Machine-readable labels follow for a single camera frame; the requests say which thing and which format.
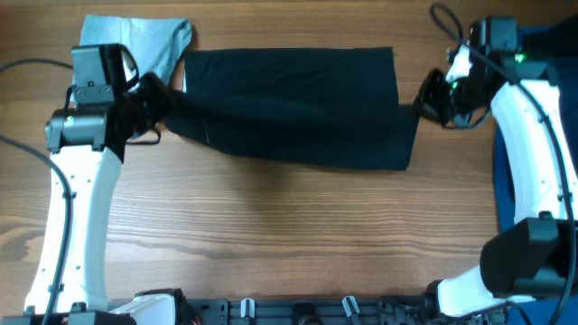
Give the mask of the black shorts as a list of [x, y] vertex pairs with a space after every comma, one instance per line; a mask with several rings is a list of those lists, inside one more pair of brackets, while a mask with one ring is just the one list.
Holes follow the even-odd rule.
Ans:
[[191, 51], [166, 127], [223, 153], [354, 170], [402, 171], [418, 117], [400, 103], [393, 51]]

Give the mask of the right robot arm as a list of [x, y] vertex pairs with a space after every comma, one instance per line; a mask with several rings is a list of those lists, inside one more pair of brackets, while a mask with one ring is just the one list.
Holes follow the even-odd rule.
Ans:
[[446, 129], [466, 130], [475, 112], [493, 116], [514, 185], [514, 224], [487, 242], [469, 271], [432, 283], [429, 318], [463, 319], [547, 298], [558, 320], [577, 288], [577, 176], [548, 58], [524, 51], [517, 21], [489, 16], [450, 36], [458, 48], [447, 72], [432, 70], [415, 111]]

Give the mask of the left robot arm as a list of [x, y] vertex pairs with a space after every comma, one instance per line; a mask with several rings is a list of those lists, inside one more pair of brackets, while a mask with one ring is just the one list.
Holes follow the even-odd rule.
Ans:
[[120, 43], [71, 51], [74, 82], [44, 127], [48, 155], [10, 140], [51, 169], [42, 255], [23, 314], [4, 324], [61, 324], [107, 317], [105, 250], [111, 201], [125, 149], [173, 109], [172, 92], [140, 74]]

